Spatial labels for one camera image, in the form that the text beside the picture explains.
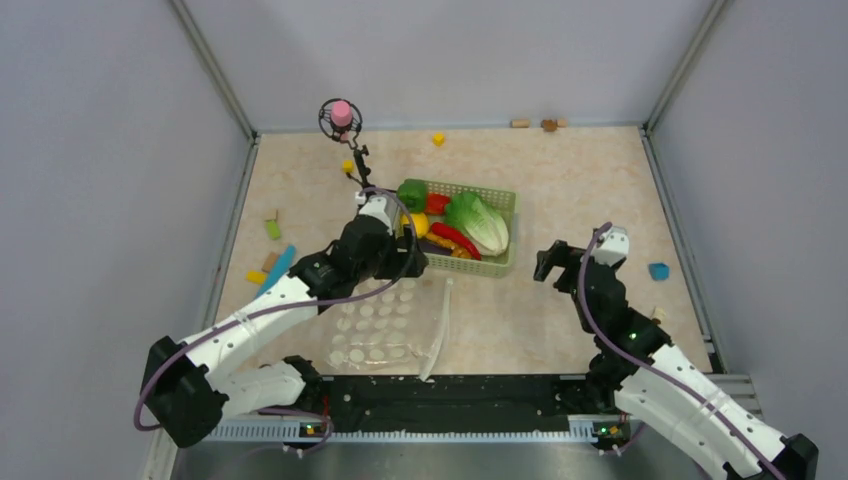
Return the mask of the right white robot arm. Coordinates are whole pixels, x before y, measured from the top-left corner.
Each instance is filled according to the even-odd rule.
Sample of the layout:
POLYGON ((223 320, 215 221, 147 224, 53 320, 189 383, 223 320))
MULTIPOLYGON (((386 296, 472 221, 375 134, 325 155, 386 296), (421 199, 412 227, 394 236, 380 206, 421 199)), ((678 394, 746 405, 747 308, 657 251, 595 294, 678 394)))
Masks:
POLYGON ((615 265, 557 240, 538 251, 534 279, 555 267, 554 287, 575 303, 598 354, 586 397, 600 412, 635 416, 712 479, 812 479, 819 449, 803 434, 765 424, 699 371, 655 320, 634 309, 615 265))

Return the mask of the yellow wooden block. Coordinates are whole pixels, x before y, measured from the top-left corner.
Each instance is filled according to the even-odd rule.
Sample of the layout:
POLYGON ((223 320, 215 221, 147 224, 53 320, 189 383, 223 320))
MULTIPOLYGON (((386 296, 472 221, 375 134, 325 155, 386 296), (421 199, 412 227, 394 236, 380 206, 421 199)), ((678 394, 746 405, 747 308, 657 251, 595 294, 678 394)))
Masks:
POLYGON ((256 285, 263 285, 268 278, 268 274, 263 271, 248 271, 245 279, 256 285))

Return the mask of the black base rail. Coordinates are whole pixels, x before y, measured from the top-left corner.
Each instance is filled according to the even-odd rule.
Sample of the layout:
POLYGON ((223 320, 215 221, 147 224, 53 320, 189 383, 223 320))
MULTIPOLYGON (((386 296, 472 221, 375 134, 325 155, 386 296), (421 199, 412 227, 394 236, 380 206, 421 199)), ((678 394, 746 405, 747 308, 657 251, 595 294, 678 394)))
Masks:
POLYGON ((293 407, 331 419, 339 435, 566 432, 580 420, 594 438, 631 434, 626 414, 581 375, 322 376, 308 380, 293 407))

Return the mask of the blue cylinder toy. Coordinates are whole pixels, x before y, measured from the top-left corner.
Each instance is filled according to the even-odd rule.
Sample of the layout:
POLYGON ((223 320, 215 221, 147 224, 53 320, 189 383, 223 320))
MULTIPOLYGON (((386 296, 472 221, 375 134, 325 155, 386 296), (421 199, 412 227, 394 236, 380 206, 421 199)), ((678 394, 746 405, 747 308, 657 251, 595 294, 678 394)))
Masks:
POLYGON ((282 276, 290 269, 294 262, 294 257, 296 255, 296 247, 294 245, 288 245, 280 254, 280 257, 273 267, 272 271, 268 274, 268 278, 263 285, 260 285, 259 290, 256 293, 257 297, 265 294, 271 287, 273 287, 282 276))

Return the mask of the small tan wooden block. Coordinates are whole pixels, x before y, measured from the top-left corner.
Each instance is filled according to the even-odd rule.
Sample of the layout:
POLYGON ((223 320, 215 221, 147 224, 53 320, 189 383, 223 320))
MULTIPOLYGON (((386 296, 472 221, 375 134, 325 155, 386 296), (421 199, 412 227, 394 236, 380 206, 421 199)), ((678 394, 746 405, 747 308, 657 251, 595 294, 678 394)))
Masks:
POLYGON ((278 220, 278 215, 279 215, 279 213, 278 213, 278 210, 276 208, 269 209, 263 215, 263 220, 266 221, 266 222, 269 222, 269 221, 276 222, 278 220))

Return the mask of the brown cork piece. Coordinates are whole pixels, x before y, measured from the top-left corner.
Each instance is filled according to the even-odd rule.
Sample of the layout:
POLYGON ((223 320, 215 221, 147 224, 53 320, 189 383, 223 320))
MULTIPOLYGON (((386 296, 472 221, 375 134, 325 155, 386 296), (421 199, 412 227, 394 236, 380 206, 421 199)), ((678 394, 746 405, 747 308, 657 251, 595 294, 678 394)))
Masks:
POLYGON ((540 127, 545 132, 555 132, 559 128, 559 124, 555 119, 544 119, 540 122, 540 127))

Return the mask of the green toy bell pepper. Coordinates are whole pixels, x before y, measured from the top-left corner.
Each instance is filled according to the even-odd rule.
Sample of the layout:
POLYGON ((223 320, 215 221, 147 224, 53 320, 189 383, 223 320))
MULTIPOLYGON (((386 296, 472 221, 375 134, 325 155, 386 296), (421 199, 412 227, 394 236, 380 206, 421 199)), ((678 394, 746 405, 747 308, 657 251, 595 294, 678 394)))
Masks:
POLYGON ((411 213, 423 213, 427 206, 429 190, 424 180, 408 178, 396 189, 398 199, 411 213))

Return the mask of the red toy chili pepper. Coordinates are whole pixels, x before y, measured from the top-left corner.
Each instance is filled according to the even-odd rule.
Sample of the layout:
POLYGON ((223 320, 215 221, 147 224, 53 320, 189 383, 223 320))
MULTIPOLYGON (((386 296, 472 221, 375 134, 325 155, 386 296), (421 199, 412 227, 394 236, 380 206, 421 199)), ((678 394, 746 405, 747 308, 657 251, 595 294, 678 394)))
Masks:
POLYGON ((442 237, 446 240, 450 240, 450 241, 456 243, 458 246, 464 248, 465 250, 467 250, 470 253, 470 255, 473 259, 475 259, 475 260, 481 260, 482 259, 482 255, 480 254, 479 250, 474 245, 474 243, 469 238, 467 238, 462 232, 460 232, 459 230, 457 230, 457 229, 455 229, 451 226, 448 226, 444 223, 436 222, 436 223, 433 223, 431 225, 431 231, 435 235, 442 237))

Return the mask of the green wooden block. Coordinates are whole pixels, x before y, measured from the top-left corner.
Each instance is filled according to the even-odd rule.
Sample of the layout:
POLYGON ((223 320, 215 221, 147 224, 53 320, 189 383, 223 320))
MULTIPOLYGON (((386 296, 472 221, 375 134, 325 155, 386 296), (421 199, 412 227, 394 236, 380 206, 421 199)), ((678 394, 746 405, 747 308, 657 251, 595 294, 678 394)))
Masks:
POLYGON ((270 240, 276 241, 281 238, 281 230, 276 220, 265 220, 264 228, 270 240))

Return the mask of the brown wooden block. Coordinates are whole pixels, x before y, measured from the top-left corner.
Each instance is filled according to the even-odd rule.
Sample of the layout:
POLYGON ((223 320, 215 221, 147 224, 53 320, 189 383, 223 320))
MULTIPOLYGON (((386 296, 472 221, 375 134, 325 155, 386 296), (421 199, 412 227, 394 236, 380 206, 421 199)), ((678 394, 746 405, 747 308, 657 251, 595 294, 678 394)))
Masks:
POLYGON ((273 267, 276 265, 280 254, 277 252, 269 252, 262 263, 261 271, 264 273, 270 273, 273 267))

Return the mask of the green toy cabbage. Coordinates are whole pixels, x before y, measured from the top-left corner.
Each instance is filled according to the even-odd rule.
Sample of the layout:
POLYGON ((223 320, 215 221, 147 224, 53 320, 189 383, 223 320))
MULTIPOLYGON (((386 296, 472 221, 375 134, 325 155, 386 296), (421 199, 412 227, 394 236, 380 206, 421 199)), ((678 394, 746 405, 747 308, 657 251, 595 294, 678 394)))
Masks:
POLYGON ((508 249, 509 231, 503 216, 475 192, 452 196, 444 221, 462 232, 483 256, 498 256, 508 249))

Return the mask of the pink microphone on tripod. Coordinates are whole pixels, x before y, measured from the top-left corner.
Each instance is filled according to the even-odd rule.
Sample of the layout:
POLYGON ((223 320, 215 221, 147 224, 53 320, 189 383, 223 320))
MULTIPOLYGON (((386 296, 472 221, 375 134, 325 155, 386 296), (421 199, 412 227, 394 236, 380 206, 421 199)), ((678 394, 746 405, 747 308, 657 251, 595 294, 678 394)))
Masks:
POLYGON ((344 175, 361 188, 372 187, 369 180, 371 168, 366 164, 370 155, 365 144, 358 137, 362 131, 363 117, 360 109, 344 98, 331 98, 325 101, 318 111, 318 124, 322 134, 331 141, 348 147, 354 163, 352 173, 344 175))

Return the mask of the light green plastic basket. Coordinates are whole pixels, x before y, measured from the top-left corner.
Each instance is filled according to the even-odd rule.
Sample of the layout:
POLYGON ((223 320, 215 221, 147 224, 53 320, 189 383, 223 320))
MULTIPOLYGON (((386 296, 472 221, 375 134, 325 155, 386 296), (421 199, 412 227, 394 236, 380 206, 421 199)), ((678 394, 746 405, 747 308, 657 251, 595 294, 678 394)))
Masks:
POLYGON ((483 255, 481 261, 463 259, 451 255, 426 252, 429 266, 435 269, 456 271, 490 278, 502 278, 507 275, 517 254, 519 194, 510 190, 464 185, 450 182, 420 179, 427 185, 429 193, 453 196, 463 192, 474 192, 490 204, 505 220, 509 233, 506 250, 495 256, 483 255))

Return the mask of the clear zip top bag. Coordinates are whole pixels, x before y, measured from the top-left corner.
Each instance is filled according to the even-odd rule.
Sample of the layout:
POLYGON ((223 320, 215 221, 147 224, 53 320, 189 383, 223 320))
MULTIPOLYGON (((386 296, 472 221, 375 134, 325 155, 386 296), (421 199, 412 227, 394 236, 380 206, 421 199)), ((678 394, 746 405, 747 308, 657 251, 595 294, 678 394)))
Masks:
POLYGON ((454 279, 424 275, 331 309, 325 360, 336 373, 428 381, 447 343, 454 279))

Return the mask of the red orange toy pepper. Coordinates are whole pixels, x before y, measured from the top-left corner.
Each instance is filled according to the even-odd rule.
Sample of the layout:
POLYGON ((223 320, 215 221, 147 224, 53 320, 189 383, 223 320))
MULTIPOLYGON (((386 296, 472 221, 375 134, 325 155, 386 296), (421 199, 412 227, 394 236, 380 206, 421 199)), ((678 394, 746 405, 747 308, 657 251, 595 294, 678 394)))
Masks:
POLYGON ((439 193, 429 193, 426 199, 424 213, 427 215, 441 216, 450 204, 451 197, 439 193))

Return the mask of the yellow toy lemon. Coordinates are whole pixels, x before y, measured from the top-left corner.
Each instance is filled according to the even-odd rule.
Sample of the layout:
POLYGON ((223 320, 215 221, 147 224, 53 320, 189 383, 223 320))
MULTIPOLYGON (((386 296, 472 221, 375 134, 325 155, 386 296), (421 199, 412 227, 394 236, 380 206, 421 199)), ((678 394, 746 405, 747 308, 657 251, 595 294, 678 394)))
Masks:
POLYGON ((416 233, 416 237, 421 239, 425 237, 430 231, 430 223, 428 216, 425 213, 411 213, 411 217, 409 218, 406 214, 400 213, 400 226, 397 229, 397 234, 399 237, 404 236, 404 228, 409 224, 409 219, 412 219, 412 224, 414 225, 414 230, 416 233))

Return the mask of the blue toy block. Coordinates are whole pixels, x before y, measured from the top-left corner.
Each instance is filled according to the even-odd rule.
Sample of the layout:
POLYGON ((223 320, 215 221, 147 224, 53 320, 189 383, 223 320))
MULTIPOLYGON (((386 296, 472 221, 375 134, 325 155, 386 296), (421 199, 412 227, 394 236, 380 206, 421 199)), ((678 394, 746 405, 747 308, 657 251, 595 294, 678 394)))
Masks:
POLYGON ((670 277, 671 268, 663 262, 650 263, 648 272, 653 281, 665 281, 670 277))

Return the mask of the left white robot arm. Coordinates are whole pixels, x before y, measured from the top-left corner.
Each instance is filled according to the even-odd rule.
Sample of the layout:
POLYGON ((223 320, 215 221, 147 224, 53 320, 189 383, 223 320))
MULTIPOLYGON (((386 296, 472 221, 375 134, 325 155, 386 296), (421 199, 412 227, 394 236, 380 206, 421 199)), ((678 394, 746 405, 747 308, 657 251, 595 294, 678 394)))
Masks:
POLYGON ((239 367, 287 330, 333 305, 356 302, 368 280, 390 285, 417 278, 428 264, 413 225, 398 238, 382 220, 359 214, 326 249, 302 257, 268 290, 227 320, 181 341, 169 336, 149 350, 140 392, 180 448, 193 446, 224 420, 267 407, 308 413, 319 404, 319 375, 300 356, 265 368, 239 367))

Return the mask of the purple toy eggplant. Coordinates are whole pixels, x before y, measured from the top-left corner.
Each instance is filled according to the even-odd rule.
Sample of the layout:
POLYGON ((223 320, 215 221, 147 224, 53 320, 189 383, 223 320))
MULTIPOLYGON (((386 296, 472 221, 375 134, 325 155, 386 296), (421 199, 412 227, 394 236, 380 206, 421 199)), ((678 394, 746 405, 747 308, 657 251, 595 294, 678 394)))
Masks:
POLYGON ((418 245, 419 245, 419 248, 421 249, 421 251, 424 252, 425 254, 428 254, 428 255, 441 255, 441 256, 448 256, 448 257, 450 257, 452 255, 452 249, 451 248, 438 245, 436 243, 433 243, 433 242, 427 240, 426 238, 420 239, 418 241, 418 245))

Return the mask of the orange toy ginger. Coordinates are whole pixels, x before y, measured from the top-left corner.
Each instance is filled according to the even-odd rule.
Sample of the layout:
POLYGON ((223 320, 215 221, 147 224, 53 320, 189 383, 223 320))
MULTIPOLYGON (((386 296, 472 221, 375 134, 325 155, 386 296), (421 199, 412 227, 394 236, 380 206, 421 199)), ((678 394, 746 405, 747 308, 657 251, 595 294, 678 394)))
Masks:
POLYGON ((424 239, 429 245, 438 247, 439 252, 443 255, 450 255, 452 257, 463 259, 472 259, 472 255, 467 249, 453 242, 452 240, 440 237, 432 232, 428 232, 425 235, 424 239))

